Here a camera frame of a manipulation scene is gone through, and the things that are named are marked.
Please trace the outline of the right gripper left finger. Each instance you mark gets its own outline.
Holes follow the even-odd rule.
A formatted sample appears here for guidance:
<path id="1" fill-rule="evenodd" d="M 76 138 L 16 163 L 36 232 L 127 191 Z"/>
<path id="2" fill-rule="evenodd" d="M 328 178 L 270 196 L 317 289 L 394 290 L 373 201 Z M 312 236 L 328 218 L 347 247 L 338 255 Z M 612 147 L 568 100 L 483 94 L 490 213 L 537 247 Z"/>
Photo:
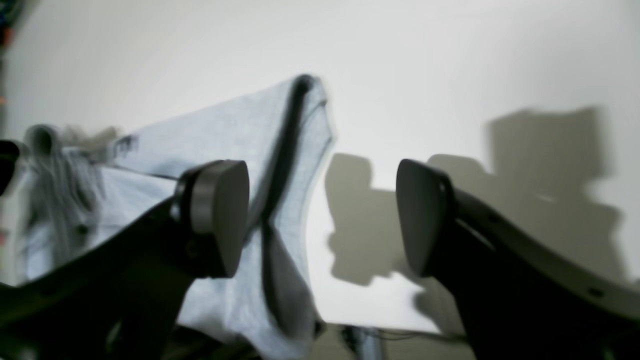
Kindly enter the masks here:
<path id="1" fill-rule="evenodd" d="M 232 278 L 249 208 L 246 162 L 182 174 L 174 194 L 77 259 L 1 290 L 3 360 L 160 360 L 199 278 Z"/>

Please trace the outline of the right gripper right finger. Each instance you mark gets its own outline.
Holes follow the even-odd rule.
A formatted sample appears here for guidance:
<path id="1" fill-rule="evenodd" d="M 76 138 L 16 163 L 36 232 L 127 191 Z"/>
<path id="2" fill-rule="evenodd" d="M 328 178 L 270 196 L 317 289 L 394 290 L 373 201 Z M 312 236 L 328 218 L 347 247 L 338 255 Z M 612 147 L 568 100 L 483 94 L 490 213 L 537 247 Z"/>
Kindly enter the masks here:
<path id="1" fill-rule="evenodd" d="M 639 291 L 526 234 L 444 171 L 398 164 L 410 269 L 454 297 L 478 360 L 637 360 Z"/>

